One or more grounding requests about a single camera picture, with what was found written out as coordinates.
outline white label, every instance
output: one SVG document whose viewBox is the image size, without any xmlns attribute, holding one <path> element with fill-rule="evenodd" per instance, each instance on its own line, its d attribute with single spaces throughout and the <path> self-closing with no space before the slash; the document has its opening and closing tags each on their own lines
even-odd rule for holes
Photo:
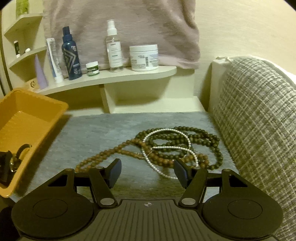
<svg viewBox="0 0 296 241">
<path fill-rule="evenodd" d="M 158 54 L 130 53 L 133 69 L 149 69 L 158 66 Z"/>
<path fill-rule="evenodd" d="M 122 55 L 120 42 L 112 42 L 107 44 L 109 64 L 111 68 L 122 66 Z"/>
</svg>

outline orange plastic bin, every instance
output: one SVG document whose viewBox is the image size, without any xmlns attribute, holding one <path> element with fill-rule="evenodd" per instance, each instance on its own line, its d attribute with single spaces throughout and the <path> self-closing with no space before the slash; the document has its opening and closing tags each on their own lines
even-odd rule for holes
<svg viewBox="0 0 296 241">
<path fill-rule="evenodd" d="M 0 183 L 1 196 L 13 193 L 32 155 L 67 108 L 67 103 L 20 88 L 0 101 L 0 151 L 16 153 L 23 144 L 32 146 L 9 186 Z"/>
</svg>

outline plaid blanket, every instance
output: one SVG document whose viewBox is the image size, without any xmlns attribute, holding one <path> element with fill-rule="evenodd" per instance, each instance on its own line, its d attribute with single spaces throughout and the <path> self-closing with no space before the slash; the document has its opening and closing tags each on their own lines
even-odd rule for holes
<svg viewBox="0 0 296 241">
<path fill-rule="evenodd" d="M 214 106 L 214 119 L 240 175 L 284 211 L 277 232 L 296 237 L 296 90 L 263 61 L 235 59 Z"/>
</svg>

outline white spray cap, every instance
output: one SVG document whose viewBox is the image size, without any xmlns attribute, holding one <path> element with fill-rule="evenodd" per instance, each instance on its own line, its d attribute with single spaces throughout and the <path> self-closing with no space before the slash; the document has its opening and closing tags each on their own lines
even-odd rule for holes
<svg viewBox="0 0 296 241">
<path fill-rule="evenodd" d="M 115 28 L 113 19 L 107 21 L 107 35 L 117 35 L 117 29 Z"/>
</svg>

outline dark blue bottle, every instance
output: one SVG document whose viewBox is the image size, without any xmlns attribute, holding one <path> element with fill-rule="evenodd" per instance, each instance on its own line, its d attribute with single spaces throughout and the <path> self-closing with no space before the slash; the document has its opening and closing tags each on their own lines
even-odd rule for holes
<svg viewBox="0 0 296 241">
<path fill-rule="evenodd" d="M 63 44 L 62 51 L 64 60 L 67 67 L 69 80 L 74 80 L 82 76 L 81 66 L 79 62 L 77 46 L 70 34 L 69 26 L 63 27 Z"/>
</svg>

